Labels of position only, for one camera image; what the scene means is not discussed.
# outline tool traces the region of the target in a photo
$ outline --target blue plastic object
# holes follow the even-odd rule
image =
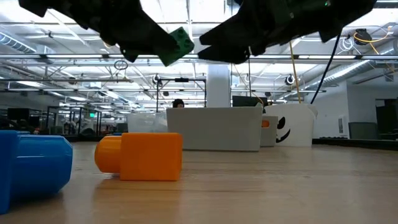
[[[30,134],[28,131],[18,131],[18,134]]]
[[[72,145],[64,137],[0,131],[0,214],[10,202],[58,193],[71,171]]]

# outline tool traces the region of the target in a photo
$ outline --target smiley face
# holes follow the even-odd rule
[[[282,130],[282,129],[285,127],[285,125],[286,125],[286,118],[285,118],[285,117],[282,117],[282,118],[278,121],[277,129],[278,129],[278,130]],[[286,134],[283,134],[280,138],[278,138],[278,137],[279,137],[279,134],[277,134],[276,143],[280,143],[280,142],[282,142],[282,141],[285,141],[285,140],[288,138],[289,135],[290,135],[290,128],[289,128],[289,130],[286,132]]]

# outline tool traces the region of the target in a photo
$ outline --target green block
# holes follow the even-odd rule
[[[177,41],[179,49],[171,52],[156,50],[156,52],[158,53],[157,55],[166,67],[173,64],[185,55],[189,54],[195,46],[183,27],[180,27],[171,32],[170,35]]]

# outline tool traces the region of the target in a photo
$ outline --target white bin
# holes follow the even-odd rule
[[[166,113],[131,113],[127,116],[127,125],[130,133],[165,133]]]
[[[318,111],[312,105],[285,104],[266,107],[266,115],[278,116],[276,146],[310,147]]]

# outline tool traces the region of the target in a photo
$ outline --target black smiley face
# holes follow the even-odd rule
[[[286,124],[286,118],[285,118],[285,117],[282,117],[282,118],[279,120],[279,122],[278,122],[277,129],[278,129],[278,130],[281,130],[282,128],[285,127],[285,124]],[[287,137],[288,137],[289,135],[290,135],[290,129],[289,129],[289,130],[287,131],[287,133],[284,134],[282,137],[277,138],[277,139],[276,139],[276,143],[280,143],[280,142],[282,142],[282,141],[285,141],[285,139],[287,139]]]

